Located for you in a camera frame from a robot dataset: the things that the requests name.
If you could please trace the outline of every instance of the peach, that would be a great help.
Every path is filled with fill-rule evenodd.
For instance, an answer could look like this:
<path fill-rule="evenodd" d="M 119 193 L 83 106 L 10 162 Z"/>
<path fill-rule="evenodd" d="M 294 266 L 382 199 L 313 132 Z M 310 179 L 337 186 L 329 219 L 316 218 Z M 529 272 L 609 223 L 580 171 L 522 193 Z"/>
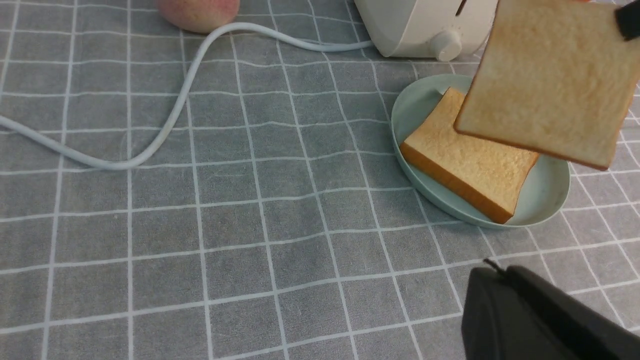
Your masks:
<path fill-rule="evenodd" d="M 194 33 L 210 33 L 234 20 L 240 0 L 156 0 L 156 5 L 173 25 Z"/>

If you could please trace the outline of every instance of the white cable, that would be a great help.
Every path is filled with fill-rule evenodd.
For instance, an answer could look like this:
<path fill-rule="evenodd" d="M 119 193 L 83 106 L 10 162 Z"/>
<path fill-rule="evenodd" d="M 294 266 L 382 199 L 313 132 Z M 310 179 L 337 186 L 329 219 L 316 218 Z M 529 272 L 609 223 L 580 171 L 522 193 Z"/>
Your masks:
<path fill-rule="evenodd" d="M 205 53 L 209 49 L 209 46 L 222 34 L 228 33 L 229 31 L 236 30 L 248 30 L 254 31 L 256 33 L 260 33 L 263 35 L 267 35 L 272 38 L 276 38 L 281 40 L 287 44 L 300 47 L 302 49 L 317 51 L 320 53 L 336 53 L 341 51 L 351 51 L 357 49 L 363 49 L 365 47 L 370 47 L 373 45 L 371 41 L 359 42 L 356 44 L 337 44 L 337 45 L 319 45 L 319 44 L 311 44 L 309 42 L 304 42 L 297 38 L 290 37 L 289 35 L 285 35 L 283 33 L 279 33 L 275 30 L 266 28 L 264 26 L 260 26 L 257 24 L 252 24 L 249 22 L 233 22 L 231 24 L 227 24 L 221 26 L 220 28 L 214 30 L 211 34 L 205 38 L 205 40 L 200 45 L 198 49 L 198 53 L 196 54 L 191 67 L 189 68 L 189 72 L 182 84 L 182 89 L 180 90 L 180 94 L 178 95 L 178 99 L 175 101 L 175 105 L 173 106 L 173 110 L 169 114 L 169 118 L 164 124 L 162 130 L 158 133 L 154 141 L 141 153 L 137 156 L 125 160 L 125 161 L 106 161 L 98 158 L 94 158 L 93 156 L 89 156 L 83 154 L 82 152 L 71 149 L 70 147 L 64 146 L 61 143 L 51 140 L 50 138 L 38 133 L 37 131 L 26 127 L 16 121 L 13 121 L 7 117 L 0 115 L 0 126 L 7 127 L 15 131 L 16 133 L 22 134 L 37 143 L 40 143 L 53 151 L 56 151 L 70 159 L 76 160 L 79 163 L 83 163 L 90 167 L 100 168 L 104 170 L 127 170 L 130 168 L 137 167 L 141 165 L 145 161 L 147 161 L 153 154 L 160 148 L 163 142 L 166 140 L 167 136 L 171 133 L 175 122 L 178 120 L 178 116 L 182 111 L 182 107 L 186 102 L 187 95 L 189 93 L 189 89 L 191 88 L 191 84 L 196 76 L 196 72 L 198 72 L 198 68 L 200 63 L 202 62 L 202 58 Z"/>

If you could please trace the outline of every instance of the black object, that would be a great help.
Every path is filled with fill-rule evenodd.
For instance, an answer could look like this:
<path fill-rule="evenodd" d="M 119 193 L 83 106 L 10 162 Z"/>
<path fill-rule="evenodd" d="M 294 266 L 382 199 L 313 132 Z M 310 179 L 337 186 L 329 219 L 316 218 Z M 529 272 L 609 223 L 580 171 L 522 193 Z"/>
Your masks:
<path fill-rule="evenodd" d="M 522 266 L 474 268 L 462 318 L 467 360 L 639 360 L 640 338 Z"/>
<path fill-rule="evenodd" d="M 618 29 L 626 41 L 640 37 L 640 0 L 616 9 L 615 14 Z"/>

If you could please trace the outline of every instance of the round plate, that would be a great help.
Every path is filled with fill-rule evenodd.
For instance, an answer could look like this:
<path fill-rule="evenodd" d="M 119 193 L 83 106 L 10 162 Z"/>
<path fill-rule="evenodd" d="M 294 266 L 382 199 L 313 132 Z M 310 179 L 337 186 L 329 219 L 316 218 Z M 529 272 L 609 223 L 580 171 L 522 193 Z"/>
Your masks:
<path fill-rule="evenodd" d="M 451 86 L 466 93 L 471 80 L 468 76 L 455 74 L 435 75 L 414 82 L 400 93 L 391 113 L 391 129 L 402 170 L 430 202 L 462 221 L 499 229 L 534 225 L 549 219 L 562 208 L 569 193 L 569 164 L 564 160 L 541 155 L 520 190 L 514 216 L 506 224 L 497 224 L 461 197 L 409 165 L 400 153 L 399 144 L 424 122 L 442 98 L 438 91 Z"/>

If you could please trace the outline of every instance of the white bread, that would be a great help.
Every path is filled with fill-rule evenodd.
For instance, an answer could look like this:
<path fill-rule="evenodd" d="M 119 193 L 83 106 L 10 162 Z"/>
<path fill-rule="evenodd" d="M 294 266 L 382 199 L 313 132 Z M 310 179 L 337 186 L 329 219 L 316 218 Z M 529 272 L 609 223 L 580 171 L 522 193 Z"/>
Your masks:
<path fill-rule="evenodd" d="M 515 212 L 538 154 L 460 135 L 453 122 L 465 96 L 449 88 L 427 119 L 400 145 L 411 165 L 465 199 L 493 222 Z"/>
<path fill-rule="evenodd" d="M 455 130 L 607 170 L 640 79 L 640 38 L 624 41 L 616 7 L 499 0 Z"/>

